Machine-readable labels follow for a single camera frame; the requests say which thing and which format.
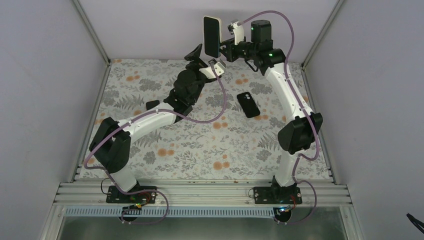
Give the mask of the black smartphone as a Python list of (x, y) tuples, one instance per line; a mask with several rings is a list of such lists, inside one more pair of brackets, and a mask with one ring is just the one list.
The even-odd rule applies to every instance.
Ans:
[(216, 17), (203, 17), (204, 53), (213, 58), (219, 58), (221, 44), (221, 20)]

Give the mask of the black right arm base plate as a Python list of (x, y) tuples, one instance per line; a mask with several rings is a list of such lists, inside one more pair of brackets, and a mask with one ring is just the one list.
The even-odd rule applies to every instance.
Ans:
[(257, 205), (292, 205), (302, 204), (302, 194), (297, 186), (253, 188), (253, 199)]

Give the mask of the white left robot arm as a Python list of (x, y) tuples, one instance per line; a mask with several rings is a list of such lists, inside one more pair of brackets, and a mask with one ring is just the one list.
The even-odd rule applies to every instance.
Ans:
[(218, 81), (226, 71), (226, 64), (218, 59), (204, 62), (199, 44), (185, 56), (185, 69), (176, 77), (168, 97), (147, 104), (147, 110), (119, 121), (104, 119), (95, 133), (88, 157), (95, 157), (124, 201), (131, 203), (139, 197), (139, 184), (127, 164), (133, 142), (161, 127), (189, 120), (189, 113), (197, 103), (204, 86)]

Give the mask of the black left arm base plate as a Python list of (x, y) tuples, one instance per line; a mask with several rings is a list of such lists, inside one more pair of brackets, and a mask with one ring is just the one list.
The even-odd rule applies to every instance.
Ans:
[(107, 191), (105, 202), (108, 204), (154, 204), (157, 194), (155, 192), (143, 192), (136, 194), (123, 194), (116, 186), (110, 186)]

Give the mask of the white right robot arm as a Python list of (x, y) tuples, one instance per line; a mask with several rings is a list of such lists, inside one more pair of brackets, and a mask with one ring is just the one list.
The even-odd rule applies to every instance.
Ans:
[(250, 41), (246, 40), (241, 21), (231, 23), (228, 30), (233, 38), (221, 43), (220, 52), (229, 62), (237, 59), (243, 59), (245, 63), (253, 62), (250, 68), (254, 72), (259, 71), (270, 83), (287, 121), (277, 134), (283, 150), (279, 168), (269, 187), (254, 187), (255, 203), (301, 203), (301, 193), (295, 178), (296, 168), (301, 158), (309, 161), (318, 158), (318, 148), (314, 156), (308, 157), (306, 153), (318, 139), (323, 117), (315, 113), (302, 98), (289, 71), (285, 53), (273, 46), (272, 25), (268, 20), (251, 22)]

